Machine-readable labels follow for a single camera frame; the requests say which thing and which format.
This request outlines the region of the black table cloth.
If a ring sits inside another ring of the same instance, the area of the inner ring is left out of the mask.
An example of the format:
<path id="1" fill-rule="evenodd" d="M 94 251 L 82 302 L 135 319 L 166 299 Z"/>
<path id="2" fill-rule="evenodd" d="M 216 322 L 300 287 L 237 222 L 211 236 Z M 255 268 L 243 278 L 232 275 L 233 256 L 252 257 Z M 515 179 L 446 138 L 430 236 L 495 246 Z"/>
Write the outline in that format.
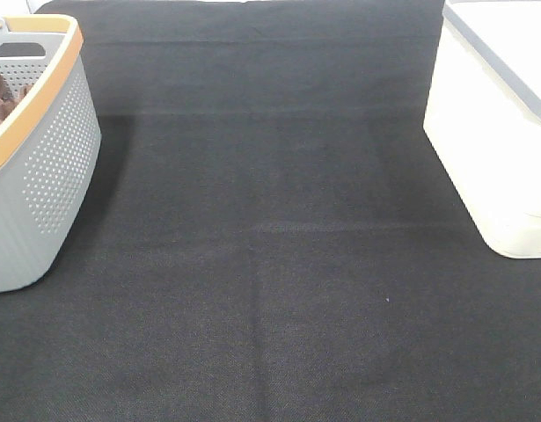
<path id="1" fill-rule="evenodd" d="M 422 128 L 439 1 L 53 1 L 102 143 L 0 295 L 0 421 L 541 421 L 541 260 Z"/>

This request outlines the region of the grey perforated laundry basket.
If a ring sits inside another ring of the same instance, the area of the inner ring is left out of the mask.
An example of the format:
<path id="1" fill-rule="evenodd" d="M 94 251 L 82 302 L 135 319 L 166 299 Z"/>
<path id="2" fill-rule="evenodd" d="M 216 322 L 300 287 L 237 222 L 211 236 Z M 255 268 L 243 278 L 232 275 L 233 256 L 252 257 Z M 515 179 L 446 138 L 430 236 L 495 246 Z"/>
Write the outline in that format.
<path id="1" fill-rule="evenodd" d="M 33 85 L 0 125 L 0 293 L 48 271 L 91 182 L 101 133 L 82 45 L 67 15 L 0 18 L 7 94 Z"/>

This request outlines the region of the white storage box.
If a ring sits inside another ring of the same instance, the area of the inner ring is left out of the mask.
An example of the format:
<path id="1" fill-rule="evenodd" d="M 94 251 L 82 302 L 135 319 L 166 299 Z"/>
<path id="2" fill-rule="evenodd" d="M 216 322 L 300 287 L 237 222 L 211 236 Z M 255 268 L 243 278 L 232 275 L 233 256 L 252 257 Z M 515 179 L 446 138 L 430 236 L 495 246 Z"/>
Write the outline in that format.
<path id="1" fill-rule="evenodd" d="M 423 127 L 485 243 L 541 258 L 541 1 L 448 1 Z"/>

